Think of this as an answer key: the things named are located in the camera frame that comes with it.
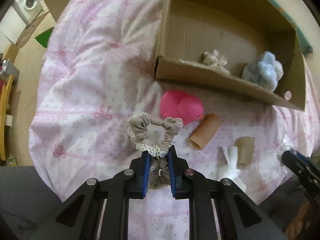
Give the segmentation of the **beige lace scrunchie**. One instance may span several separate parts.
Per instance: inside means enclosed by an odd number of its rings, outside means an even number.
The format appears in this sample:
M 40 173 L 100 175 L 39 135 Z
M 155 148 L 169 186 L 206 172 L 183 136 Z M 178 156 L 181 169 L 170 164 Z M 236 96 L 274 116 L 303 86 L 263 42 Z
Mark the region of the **beige lace scrunchie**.
M 169 149 L 182 127 L 180 118 L 156 119 L 146 112 L 127 120 L 127 134 L 136 150 L 150 156 L 148 188 L 156 190 L 170 185 Z

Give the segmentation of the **tan cylinder roll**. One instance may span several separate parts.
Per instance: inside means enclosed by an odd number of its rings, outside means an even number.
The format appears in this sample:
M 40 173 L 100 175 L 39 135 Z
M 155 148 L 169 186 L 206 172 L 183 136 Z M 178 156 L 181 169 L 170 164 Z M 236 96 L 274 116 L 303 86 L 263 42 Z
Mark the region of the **tan cylinder roll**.
M 221 123 L 220 118 L 216 114 L 208 114 L 200 126 L 191 135 L 189 140 L 196 148 L 203 150 L 213 139 L 217 130 L 220 128 Z

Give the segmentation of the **pink rubber duck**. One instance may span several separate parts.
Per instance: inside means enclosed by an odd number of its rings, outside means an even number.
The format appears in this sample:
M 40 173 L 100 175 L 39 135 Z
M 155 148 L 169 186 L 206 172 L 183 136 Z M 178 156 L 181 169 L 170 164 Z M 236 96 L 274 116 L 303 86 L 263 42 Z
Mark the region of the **pink rubber duck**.
M 202 101 L 184 91 L 171 90 L 163 94 L 160 102 L 163 118 L 180 118 L 183 125 L 201 120 L 204 117 Z

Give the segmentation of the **brown cardboard tube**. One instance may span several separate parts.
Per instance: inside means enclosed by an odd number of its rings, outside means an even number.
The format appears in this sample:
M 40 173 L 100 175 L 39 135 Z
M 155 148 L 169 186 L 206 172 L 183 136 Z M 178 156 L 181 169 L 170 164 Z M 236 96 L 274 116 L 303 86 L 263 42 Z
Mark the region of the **brown cardboard tube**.
M 235 146 L 238 148 L 238 167 L 245 168 L 251 165 L 254 153 L 253 137 L 240 137 L 236 139 Z

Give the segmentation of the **light blue fluffy scrunchie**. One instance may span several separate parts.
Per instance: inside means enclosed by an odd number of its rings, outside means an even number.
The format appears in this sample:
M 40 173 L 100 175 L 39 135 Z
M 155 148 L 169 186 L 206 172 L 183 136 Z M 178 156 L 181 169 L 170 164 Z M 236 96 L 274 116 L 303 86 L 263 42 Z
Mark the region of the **light blue fluffy scrunchie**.
M 283 74 L 283 66 L 276 60 L 275 55 L 265 51 L 244 67 L 241 78 L 274 92 Z

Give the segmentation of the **cream fluffy scrunchie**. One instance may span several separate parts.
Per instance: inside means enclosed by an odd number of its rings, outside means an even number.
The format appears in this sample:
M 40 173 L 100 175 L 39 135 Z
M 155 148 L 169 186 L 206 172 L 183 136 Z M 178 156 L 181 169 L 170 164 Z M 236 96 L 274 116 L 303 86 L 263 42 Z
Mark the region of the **cream fluffy scrunchie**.
M 230 71 L 225 68 L 227 57 L 218 50 L 214 49 L 211 53 L 206 51 L 203 54 L 203 58 L 203 64 L 207 65 L 211 70 L 220 74 L 231 75 Z

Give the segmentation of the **teal cushion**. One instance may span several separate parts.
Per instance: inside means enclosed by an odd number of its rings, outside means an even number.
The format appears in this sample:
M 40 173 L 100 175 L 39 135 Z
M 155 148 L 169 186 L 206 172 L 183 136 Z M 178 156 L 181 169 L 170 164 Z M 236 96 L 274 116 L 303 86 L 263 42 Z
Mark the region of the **teal cushion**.
M 311 46 L 310 42 L 300 29 L 300 27 L 296 24 L 296 22 L 293 20 L 293 18 L 281 7 L 276 0 L 268 0 L 278 11 L 286 18 L 288 22 L 295 28 L 299 45 L 301 48 L 301 51 L 304 55 L 308 55 L 309 53 L 313 53 L 313 47 Z

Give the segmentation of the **cardboard box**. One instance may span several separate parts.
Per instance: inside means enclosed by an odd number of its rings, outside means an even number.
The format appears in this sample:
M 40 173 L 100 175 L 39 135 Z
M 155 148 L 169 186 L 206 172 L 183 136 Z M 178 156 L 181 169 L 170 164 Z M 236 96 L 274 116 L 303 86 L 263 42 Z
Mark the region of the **cardboard box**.
M 203 54 L 214 49 L 227 57 L 230 76 L 203 64 Z M 265 51 L 283 65 L 274 92 L 241 78 L 244 66 Z M 305 108 L 304 57 L 296 30 L 268 0 L 164 0 L 153 75 Z

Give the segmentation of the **wooden chair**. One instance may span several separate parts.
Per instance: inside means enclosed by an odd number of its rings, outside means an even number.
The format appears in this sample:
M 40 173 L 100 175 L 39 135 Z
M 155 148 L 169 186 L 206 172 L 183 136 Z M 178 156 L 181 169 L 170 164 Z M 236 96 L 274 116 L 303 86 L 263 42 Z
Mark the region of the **wooden chair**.
M 5 121 L 6 121 L 6 112 L 7 112 L 7 105 L 9 103 L 9 96 L 10 96 L 10 91 L 12 87 L 12 83 L 14 80 L 14 76 L 10 75 L 7 80 L 5 81 L 5 84 L 1 88 L 1 161 L 6 160 L 5 156 L 5 144 L 4 144 L 4 130 L 5 130 Z

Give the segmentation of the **green bin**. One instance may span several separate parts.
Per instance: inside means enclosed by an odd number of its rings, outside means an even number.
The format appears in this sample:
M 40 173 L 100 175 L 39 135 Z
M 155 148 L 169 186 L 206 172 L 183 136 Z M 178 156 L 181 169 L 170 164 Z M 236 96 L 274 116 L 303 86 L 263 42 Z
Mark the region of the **green bin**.
M 48 42 L 50 39 L 50 36 L 53 32 L 54 28 L 51 27 L 47 30 L 45 30 L 44 32 L 40 33 L 39 35 L 37 35 L 35 37 L 35 40 L 41 45 L 43 46 L 43 48 L 47 48 L 48 47 Z

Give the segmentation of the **grey container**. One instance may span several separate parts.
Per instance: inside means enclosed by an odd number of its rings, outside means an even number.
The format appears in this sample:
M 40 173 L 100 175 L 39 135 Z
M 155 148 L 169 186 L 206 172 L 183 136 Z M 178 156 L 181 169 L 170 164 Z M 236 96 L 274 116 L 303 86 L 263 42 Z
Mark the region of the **grey container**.
M 18 80 L 20 71 L 14 66 L 14 64 L 9 60 L 3 60 L 1 67 L 1 77 L 9 77 L 13 75 L 13 84 Z

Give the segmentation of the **white washing machine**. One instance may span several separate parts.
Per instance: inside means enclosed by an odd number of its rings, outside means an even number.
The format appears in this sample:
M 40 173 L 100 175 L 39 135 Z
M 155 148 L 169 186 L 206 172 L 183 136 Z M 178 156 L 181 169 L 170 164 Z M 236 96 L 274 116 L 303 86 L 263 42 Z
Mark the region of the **white washing machine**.
M 43 10 L 41 3 L 37 0 L 15 0 L 12 6 L 27 26 Z

